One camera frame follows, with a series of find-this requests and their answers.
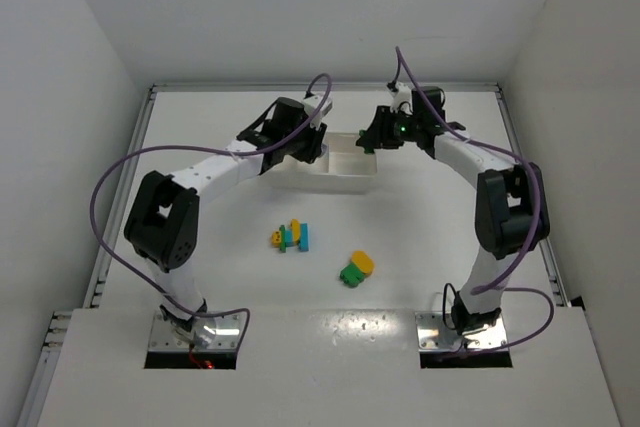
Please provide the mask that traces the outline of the yellow arch lego brick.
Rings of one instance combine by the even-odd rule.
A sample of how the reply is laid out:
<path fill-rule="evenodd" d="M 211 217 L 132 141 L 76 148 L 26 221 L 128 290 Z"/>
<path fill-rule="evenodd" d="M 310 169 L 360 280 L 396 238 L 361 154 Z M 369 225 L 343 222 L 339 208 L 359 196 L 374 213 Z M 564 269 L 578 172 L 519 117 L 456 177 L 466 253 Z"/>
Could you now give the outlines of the yellow arch lego brick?
<path fill-rule="evenodd" d="M 297 219 L 292 219 L 290 223 L 291 241 L 297 244 L 301 237 L 301 224 Z"/>

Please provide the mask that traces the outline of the blue rectangular lego brick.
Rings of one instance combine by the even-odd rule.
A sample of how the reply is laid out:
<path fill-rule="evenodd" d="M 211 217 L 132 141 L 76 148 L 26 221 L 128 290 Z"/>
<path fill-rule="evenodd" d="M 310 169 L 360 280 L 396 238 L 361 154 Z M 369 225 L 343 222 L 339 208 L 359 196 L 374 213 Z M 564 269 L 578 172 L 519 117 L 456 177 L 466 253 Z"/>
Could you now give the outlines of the blue rectangular lego brick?
<path fill-rule="evenodd" d="M 308 252 L 310 247 L 309 229 L 307 223 L 300 224 L 298 247 L 301 252 Z"/>

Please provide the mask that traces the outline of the yellow curved lego brick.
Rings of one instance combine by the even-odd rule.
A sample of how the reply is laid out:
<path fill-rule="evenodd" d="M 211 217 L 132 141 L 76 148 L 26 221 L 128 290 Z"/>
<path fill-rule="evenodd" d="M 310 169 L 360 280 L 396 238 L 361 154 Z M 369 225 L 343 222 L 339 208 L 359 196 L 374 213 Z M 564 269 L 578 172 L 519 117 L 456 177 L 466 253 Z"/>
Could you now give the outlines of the yellow curved lego brick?
<path fill-rule="evenodd" d="M 351 263 L 361 272 L 364 277 L 369 277 L 375 269 L 372 258 L 364 251 L 355 251 L 351 256 Z"/>

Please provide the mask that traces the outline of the small green lego brick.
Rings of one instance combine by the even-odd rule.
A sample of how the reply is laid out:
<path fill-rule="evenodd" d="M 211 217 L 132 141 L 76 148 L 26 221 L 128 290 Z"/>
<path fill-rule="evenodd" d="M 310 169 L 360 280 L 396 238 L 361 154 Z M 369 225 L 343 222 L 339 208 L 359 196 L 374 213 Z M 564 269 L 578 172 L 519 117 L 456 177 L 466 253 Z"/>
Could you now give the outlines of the small green lego brick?
<path fill-rule="evenodd" d="M 356 288 L 366 279 L 366 275 L 357 265 L 350 263 L 341 270 L 339 279 L 347 287 Z"/>

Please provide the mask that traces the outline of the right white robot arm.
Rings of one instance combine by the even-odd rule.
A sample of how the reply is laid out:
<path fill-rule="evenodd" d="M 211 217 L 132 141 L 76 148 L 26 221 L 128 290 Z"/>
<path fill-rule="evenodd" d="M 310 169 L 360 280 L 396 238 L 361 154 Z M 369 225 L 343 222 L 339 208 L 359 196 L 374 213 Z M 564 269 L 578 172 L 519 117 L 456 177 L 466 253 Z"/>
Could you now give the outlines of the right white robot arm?
<path fill-rule="evenodd" d="M 474 188 L 479 250 L 468 280 L 454 295 L 447 325 L 458 334 L 492 325 L 501 313 L 512 263 L 550 231 L 541 171 L 465 137 L 462 124 L 445 119 L 442 89 L 398 81 L 387 89 L 390 104 L 377 107 L 356 144 L 372 154 L 413 143 Z"/>

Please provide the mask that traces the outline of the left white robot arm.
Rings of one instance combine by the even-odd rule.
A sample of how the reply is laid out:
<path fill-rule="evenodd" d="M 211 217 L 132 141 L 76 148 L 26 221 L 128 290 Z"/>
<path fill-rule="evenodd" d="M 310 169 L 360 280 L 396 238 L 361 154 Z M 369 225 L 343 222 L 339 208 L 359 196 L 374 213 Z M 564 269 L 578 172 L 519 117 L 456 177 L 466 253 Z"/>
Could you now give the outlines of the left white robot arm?
<path fill-rule="evenodd" d="M 312 164 L 323 155 L 330 98 L 277 98 L 220 154 L 162 174 L 147 173 L 138 188 L 124 237 L 149 267 L 161 290 L 165 320 L 192 333 L 207 303 L 190 259 L 195 252 L 200 208 L 239 183 L 260 176 L 290 156 Z"/>

